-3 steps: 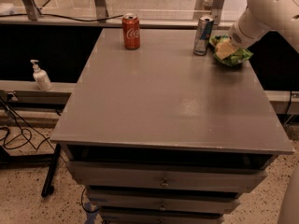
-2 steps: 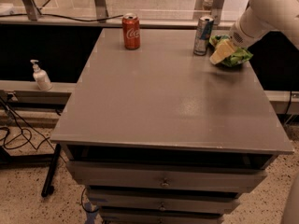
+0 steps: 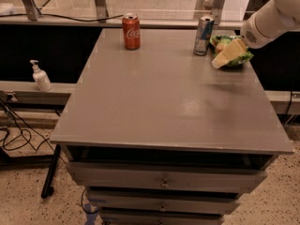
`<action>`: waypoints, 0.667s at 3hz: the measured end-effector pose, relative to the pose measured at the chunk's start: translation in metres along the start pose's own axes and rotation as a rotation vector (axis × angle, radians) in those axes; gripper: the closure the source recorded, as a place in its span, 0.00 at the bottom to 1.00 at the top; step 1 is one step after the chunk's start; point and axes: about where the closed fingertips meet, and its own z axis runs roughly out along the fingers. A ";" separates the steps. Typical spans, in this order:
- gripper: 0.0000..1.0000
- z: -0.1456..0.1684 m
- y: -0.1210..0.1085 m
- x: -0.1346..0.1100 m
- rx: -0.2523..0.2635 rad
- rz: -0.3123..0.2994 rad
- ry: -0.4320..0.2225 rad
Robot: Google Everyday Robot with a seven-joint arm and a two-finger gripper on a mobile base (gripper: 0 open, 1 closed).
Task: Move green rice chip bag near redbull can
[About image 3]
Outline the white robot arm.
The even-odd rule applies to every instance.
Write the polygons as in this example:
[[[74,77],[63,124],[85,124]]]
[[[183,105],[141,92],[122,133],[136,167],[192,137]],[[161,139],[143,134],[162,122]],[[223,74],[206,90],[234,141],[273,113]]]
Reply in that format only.
[[[215,35],[212,66],[235,67],[249,61],[248,49],[260,49],[288,31],[300,27],[300,0],[269,0],[243,23],[239,36]]]

